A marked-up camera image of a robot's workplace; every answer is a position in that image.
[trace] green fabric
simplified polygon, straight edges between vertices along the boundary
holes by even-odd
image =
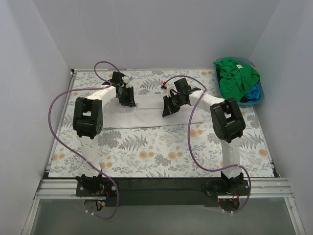
[[[222,61],[214,62],[220,71],[220,91],[223,98],[241,98],[260,80],[260,75],[252,66],[238,62],[233,58],[223,58]]]

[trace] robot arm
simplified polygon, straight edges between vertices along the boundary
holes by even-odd
[[[179,111],[184,104],[195,105],[202,95],[199,88],[191,88],[186,79],[182,78],[174,82],[176,90],[167,88],[167,95],[164,100],[163,116]],[[246,127],[245,121],[240,112],[239,106],[234,99],[221,99],[205,94],[200,100],[199,108],[210,113],[212,116],[213,129],[221,140],[224,166],[240,164],[239,144],[240,137]],[[222,171],[222,177],[235,179],[243,175],[240,168],[232,167]]]
[[[82,154],[89,162],[97,157],[98,135],[103,127],[102,107],[115,97],[123,106],[135,106],[134,88],[130,86],[128,77],[120,72],[113,72],[110,82],[112,86],[105,88],[109,84],[105,82],[102,90],[87,97],[79,97],[75,101],[73,128],[81,142]]]

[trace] blue fabric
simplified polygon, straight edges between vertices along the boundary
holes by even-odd
[[[254,85],[246,94],[247,99],[251,99],[248,103],[256,102],[260,99],[261,91],[258,84]]]

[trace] white backdrop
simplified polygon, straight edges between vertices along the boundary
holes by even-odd
[[[0,18],[0,234],[18,235],[52,145],[49,105],[67,89],[70,70],[31,0],[5,1]]]
[[[211,68],[249,58],[279,0],[33,0],[71,69]]]
[[[313,234],[312,11],[312,1],[281,0],[251,57],[265,97],[257,113],[308,235]]]

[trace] white towel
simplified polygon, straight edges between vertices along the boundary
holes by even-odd
[[[163,94],[135,95],[136,107],[122,106],[114,98],[103,107],[103,128],[138,128],[188,124],[193,106],[183,105],[180,110],[162,117]],[[198,109],[192,123],[203,122]]]

